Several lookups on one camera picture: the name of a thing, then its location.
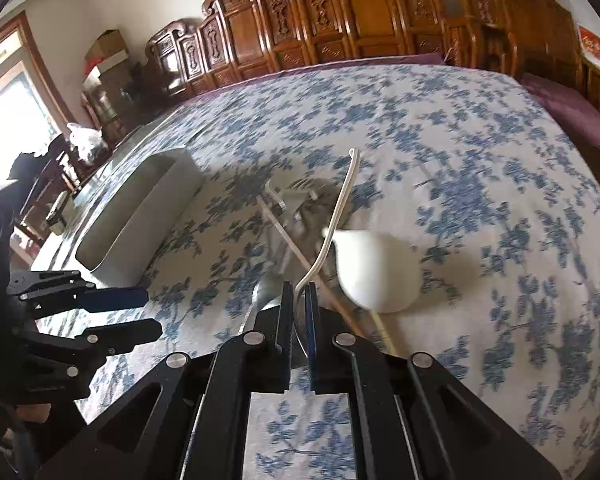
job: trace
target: wooden door frame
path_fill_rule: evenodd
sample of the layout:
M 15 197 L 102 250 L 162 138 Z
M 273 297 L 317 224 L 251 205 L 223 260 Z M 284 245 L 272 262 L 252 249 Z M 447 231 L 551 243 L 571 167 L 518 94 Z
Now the wooden door frame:
M 64 102 L 64 99 L 60 95 L 58 88 L 56 88 L 56 84 L 51 79 L 51 75 L 49 74 L 49 70 L 46 68 L 42 56 L 40 56 L 40 51 L 38 50 L 36 41 L 33 38 L 31 28 L 29 27 L 29 20 L 27 20 L 27 15 L 24 10 L 19 14 L 16 14 L 16 16 L 11 18 L 8 22 L 0 27 L 0 42 L 8 35 L 12 34 L 15 30 L 17 30 L 20 35 L 22 46 L 30 55 L 36 75 L 40 78 L 40 81 L 42 81 L 43 87 L 37 88 L 38 92 L 44 92 L 46 94 L 46 97 L 56 108 L 56 113 L 64 123 L 63 125 L 59 124 L 58 126 L 62 128 L 62 126 L 66 125 L 67 123 L 75 123 L 74 115 Z

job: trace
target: carved wooden cabinet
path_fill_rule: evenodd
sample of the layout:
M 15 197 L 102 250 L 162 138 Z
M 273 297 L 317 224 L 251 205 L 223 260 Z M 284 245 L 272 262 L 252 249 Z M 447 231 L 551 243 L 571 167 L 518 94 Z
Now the carved wooden cabinet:
M 256 0 L 205 0 L 202 12 L 205 16 L 218 16 L 227 42 L 228 61 L 239 80 L 273 71 Z
M 187 94 L 182 60 L 176 45 L 179 38 L 195 29 L 184 21 L 171 22 L 154 34 L 146 44 L 145 54 L 154 63 L 160 74 L 163 92 L 171 99 L 181 100 Z
M 464 12 L 478 25 L 482 40 L 479 68 L 511 73 L 511 49 L 507 39 L 504 6 L 501 0 L 461 0 Z
M 555 0 L 549 1 L 550 40 L 548 42 L 549 70 L 554 81 L 582 91 L 584 70 L 580 62 L 580 43 L 573 27 L 571 13 Z
M 147 45 L 172 100 L 345 59 L 444 56 L 450 46 L 458 66 L 481 58 L 472 19 L 446 20 L 441 0 L 205 0 L 202 10 L 198 27 L 173 22 Z
M 256 0 L 273 70 L 311 64 L 296 0 Z

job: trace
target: blue floral pattern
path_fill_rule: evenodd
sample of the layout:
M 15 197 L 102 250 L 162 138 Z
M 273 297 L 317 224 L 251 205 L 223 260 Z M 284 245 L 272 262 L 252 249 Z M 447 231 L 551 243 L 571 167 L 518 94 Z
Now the blue floral pattern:
M 264 183 L 280 173 L 341 183 L 358 147 L 349 228 L 401 238 L 421 261 L 418 301 L 386 316 L 399 350 L 436 355 L 566 478 L 600 446 L 600 188 L 512 78 L 418 65 L 296 73 L 187 102 L 142 133 L 36 263 L 76 268 L 81 233 L 148 155 L 186 146 L 204 171 L 142 279 L 144 309 L 42 324 L 71 335 L 162 323 L 159 341 L 99 370 L 80 403 L 87 419 L 167 352 L 205 354 L 237 333 L 266 270 Z M 254 395 L 244 477 L 353 478 L 347 409 L 346 396 L 311 394 L 305 369 L 284 396 Z

